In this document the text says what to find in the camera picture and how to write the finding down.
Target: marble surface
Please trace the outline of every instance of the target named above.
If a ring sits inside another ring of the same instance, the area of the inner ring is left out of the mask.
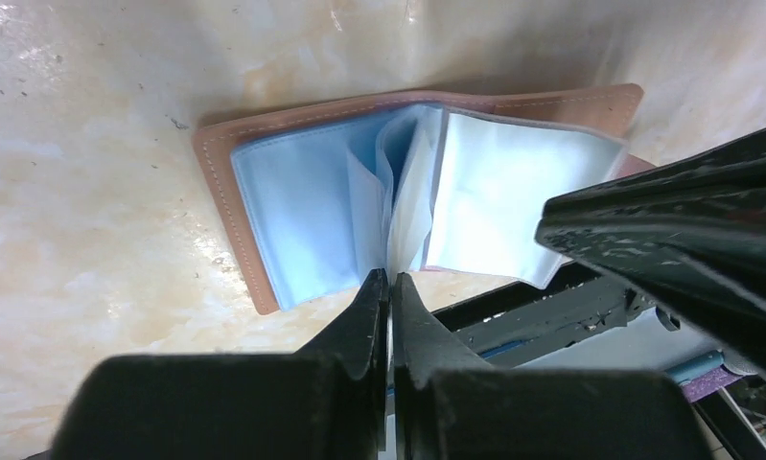
[[[351,293],[251,306],[190,145],[274,107],[632,81],[663,164],[766,127],[766,0],[0,1],[0,458],[131,352],[291,351]],[[422,273],[432,309],[505,283]]]

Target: light blue fabric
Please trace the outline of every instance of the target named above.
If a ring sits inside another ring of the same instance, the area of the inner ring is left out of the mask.
[[[384,267],[393,191],[412,135],[408,117],[398,120],[409,110],[233,150],[239,190],[281,310],[357,286],[368,269]]]

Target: stained surface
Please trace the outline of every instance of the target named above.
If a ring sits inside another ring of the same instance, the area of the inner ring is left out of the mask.
[[[0,1],[0,458],[103,357],[291,351],[352,293],[252,308],[200,124],[371,92],[632,81],[657,164],[766,127],[766,1]],[[416,277],[438,308],[506,280]]]

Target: stitching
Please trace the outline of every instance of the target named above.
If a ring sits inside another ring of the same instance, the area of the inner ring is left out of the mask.
[[[617,96],[622,96],[629,99],[629,103],[626,106],[625,114],[623,115],[622,122],[625,123],[628,121],[628,118],[631,116],[631,110],[634,107],[634,102],[637,101],[637,98],[635,96],[632,96],[627,93],[619,93],[619,94],[606,94],[603,96],[591,96],[588,98],[573,98],[573,99],[562,99],[560,101],[547,101],[542,103],[497,103],[495,105],[496,108],[502,108],[502,107],[526,107],[526,106],[534,106],[534,105],[551,105],[551,104],[562,104],[562,103],[582,103],[584,101],[594,101],[598,99],[611,99]],[[307,117],[307,118],[301,118],[298,120],[292,120],[287,123],[281,123],[278,125],[269,125],[269,126],[262,126],[262,127],[254,127],[251,129],[243,129],[238,132],[231,132],[224,136],[218,136],[218,137],[212,137],[206,141],[202,142],[202,151],[205,155],[205,160],[207,161],[208,167],[210,168],[210,172],[213,175],[213,179],[216,182],[216,187],[219,190],[219,198],[221,199],[221,205],[224,207],[224,211],[227,213],[227,218],[230,220],[230,226],[233,227],[233,235],[236,237],[236,243],[239,246],[240,251],[242,252],[242,262],[247,267],[247,276],[249,276],[250,284],[255,288],[256,280],[255,275],[253,274],[252,264],[247,260],[247,252],[244,249],[244,242],[242,241],[242,236],[239,235],[239,229],[236,227],[236,222],[233,220],[233,214],[230,212],[230,207],[227,205],[227,200],[224,199],[224,189],[221,187],[221,183],[219,181],[219,175],[216,173],[216,168],[213,165],[213,161],[210,159],[210,152],[208,151],[208,144],[213,144],[218,141],[223,141],[226,139],[229,139],[234,136],[242,136],[245,134],[248,134],[250,132],[261,132],[266,131],[268,129],[275,129],[277,127],[291,127],[295,125],[300,125],[302,123],[314,121],[314,120],[324,120],[324,119],[330,119],[339,117],[340,115],[348,115],[350,113],[357,113],[361,111],[367,111],[371,110],[377,107],[385,106],[385,105],[393,105],[393,104],[401,104],[401,103],[418,103],[418,102],[432,102],[432,103],[457,103],[457,104],[466,104],[466,105],[492,105],[492,103],[486,103],[486,102],[474,102],[474,101],[462,101],[458,99],[439,99],[439,98],[405,98],[405,99],[399,99],[396,101],[387,101],[384,103],[373,103],[371,105],[366,105],[363,107],[355,108],[352,110],[343,110],[341,112],[332,112],[332,113],[324,113],[322,115],[315,115],[313,117]],[[264,298],[261,295],[260,289],[253,289],[256,292],[256,296],[258,297],[256,300],[258,301],[258,305],[260,307],[265,306]]]

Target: brown leather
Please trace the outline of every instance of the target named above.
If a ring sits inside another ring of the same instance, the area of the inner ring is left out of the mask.
[[[236,146],[291,129],[413,103],[442,103],[508,117],[569,123],[622,137],[641,98],[642,88],[635,84],[511,96],[472,96],[440,91],[362,96],[205,127],[194,136],[194,150],[224,221],[255,308],[260,314],[268,314],[277,311],[278,304],[256,247],[230,163],[230,152]],[[650,167],[650,164],[632,157],[623,168],[623,175]]]

